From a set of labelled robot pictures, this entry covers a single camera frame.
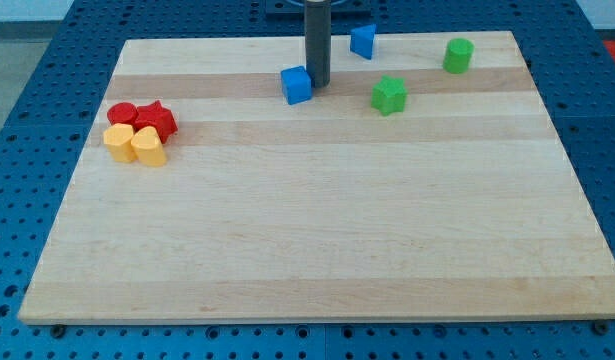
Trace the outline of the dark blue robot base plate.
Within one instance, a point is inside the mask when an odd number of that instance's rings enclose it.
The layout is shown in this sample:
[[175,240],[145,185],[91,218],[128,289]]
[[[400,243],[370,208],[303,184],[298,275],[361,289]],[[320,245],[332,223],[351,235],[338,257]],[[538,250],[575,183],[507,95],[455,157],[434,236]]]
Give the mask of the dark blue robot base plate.
[[[267,18],[302,19],[304,15],[303,0],[264,0]],[[331,15],[371,14],[370,0],[331,0]]]

